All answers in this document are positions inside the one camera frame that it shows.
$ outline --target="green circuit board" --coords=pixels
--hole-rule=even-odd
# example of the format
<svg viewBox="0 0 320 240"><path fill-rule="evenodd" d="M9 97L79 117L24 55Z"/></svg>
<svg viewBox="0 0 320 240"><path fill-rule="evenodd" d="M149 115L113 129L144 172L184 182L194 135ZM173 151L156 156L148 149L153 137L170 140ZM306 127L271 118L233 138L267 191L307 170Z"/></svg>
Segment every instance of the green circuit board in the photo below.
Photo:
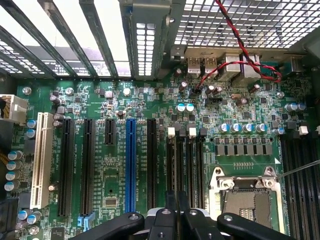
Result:
<svg viewBox="0 0 320 240"><path fill-rule="evenodd" d="M185 91L179 91L181 81L188 81ZM53 112L52 102L49 100L53 91L58 91L59 98L66 108L65 116L75 120L74 163L72 176L71 214L69 217L58 217L58 192L50 193L50 204L41 209L41 221L36 224L40 231L36 235L30 235L28 229L17 233L20 240L47 240L52 236L52 228L61 228L65 238L71 238L83 231L78 226L80 212L81 170L83 152L84 119L94 119L95 126L95 151L94 151L94 189L93 210L95 212L94 225L99 225L107 220L119 216L125 212L125 164L126 164L126 119L136 119L136 211L146 216L147 214L147 119L156 119L157 130L159 119L163 119L164 138L157 134L157 171L156 171L156 206L165 205L166 190L166 136L167 129L174 124L180 124L185 129L189 124L195 124L199 128L207 129L207 137L204 143L204 186L208 186L213 169L220 166L226 175L233 176L260 176L266 166L272 166L277 174L283 172L281 146L278 137L272 133L272 122L276 121L279 127L284 127L286 122L308 121L310 128L315 128L313 119L315 111L307 110L297 113L288 113L284 106L288 103L301 103L306 95L311 92L311 82L307 75L288 78L281 83L271 83L261 80L261 91L249 94L246 87L231 87L229 82L215 82L209 79L205 86L213 84L223 88L217 96L223 98L221 104L205 106L207 96L202 94L190 97L189 90L198 83L198 79L175 78L171 74L161 81L88 81L88 80L21 80L17 89L17 96L28 101L27 118L36 119L38 112ZM32 93L29 96L23 94L22 89L30 87ZM73 88L74 94L67 96L65 90ZM130 89L130 96L124 96L123 90ZM99 95L99 89L112 91L112 99L106 99ZM285 94L283 99L277 97L277 92ZM231 94L241 94L249 99L249 103L237 107ZM178 104L192 103L195 107L192 113L177 113ZM117 111L125 111L125 116L120 119ZM116 120L116 145L106 146L105 119ZM241 125L251 123L253 125L265 123L267 131L264 134L256 133L221 133L220 124L239 123ZM12 143L13 150L24 149L27 127L15 126ZM270 155L225 155L217 154L217 145L235 145L235 138L239 144L271 145ZM61 128L54 129L53 156L51 164L50 182L59 179L59 162L61 151ZM18 192L29 192L32 182L33 162L23 160L23 172L21 182L27 183L20 187ZM285 233L290 233L286 213L285 196L283 199L283 214ZM107 204L108 200L115 205ZM271 225L279 230L277 218L277 203L271 197Z"/></svg>

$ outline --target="white motherboard connector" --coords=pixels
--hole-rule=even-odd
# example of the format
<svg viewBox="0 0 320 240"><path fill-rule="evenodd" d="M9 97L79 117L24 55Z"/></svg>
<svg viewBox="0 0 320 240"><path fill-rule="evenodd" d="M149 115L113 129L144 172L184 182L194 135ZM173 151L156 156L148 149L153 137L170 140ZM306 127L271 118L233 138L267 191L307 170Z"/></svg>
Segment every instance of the white motherboard connector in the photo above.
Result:
<svg viewBox="0 0 320 240"><path fill-rule="evenodd" d="M34 148L30 209L42 209L49 204L51 161L53 152L53 115L38 112Z"/></svg>

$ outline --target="white pci slot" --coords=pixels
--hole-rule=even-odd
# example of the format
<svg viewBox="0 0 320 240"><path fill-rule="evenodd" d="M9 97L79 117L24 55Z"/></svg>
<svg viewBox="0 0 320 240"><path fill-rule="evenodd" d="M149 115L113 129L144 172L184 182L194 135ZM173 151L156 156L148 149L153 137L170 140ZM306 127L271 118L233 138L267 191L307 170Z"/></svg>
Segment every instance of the white pci slot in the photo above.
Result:
<svg viewBox="0 0 320 240"><path fill-rule="evenodd" d="M53 115L39 112L36 122L30 209L42 209L49 204L51 161L53 151Z"/></svg>

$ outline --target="perforated metal panel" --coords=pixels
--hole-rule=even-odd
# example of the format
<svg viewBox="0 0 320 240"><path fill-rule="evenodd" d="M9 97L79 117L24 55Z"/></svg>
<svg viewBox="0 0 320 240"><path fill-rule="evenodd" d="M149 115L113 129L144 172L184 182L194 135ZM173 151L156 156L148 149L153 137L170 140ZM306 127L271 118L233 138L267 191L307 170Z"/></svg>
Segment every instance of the perforated metal panel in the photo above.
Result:
<svg viewBox="0 0 320 240"><path fill-rule="evenodd" d="M247 47L289 48L320 26L320 0L221 0ZM237 47L215 0L186 0L175 45Z"/></svg>

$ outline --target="metal grille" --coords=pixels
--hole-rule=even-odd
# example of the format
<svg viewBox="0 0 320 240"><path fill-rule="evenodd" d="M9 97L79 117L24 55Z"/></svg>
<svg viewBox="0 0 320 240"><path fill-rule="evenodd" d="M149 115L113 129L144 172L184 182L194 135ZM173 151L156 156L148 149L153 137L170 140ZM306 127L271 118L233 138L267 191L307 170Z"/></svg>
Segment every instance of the metal grille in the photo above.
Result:
<svg viewBox="0 0 320 240"><path fill-rule="evenodd" d="M221 0L246 47L289 48L320 26L320 0ZM237 47L215 0L186 0L175 45Z"/></svg>

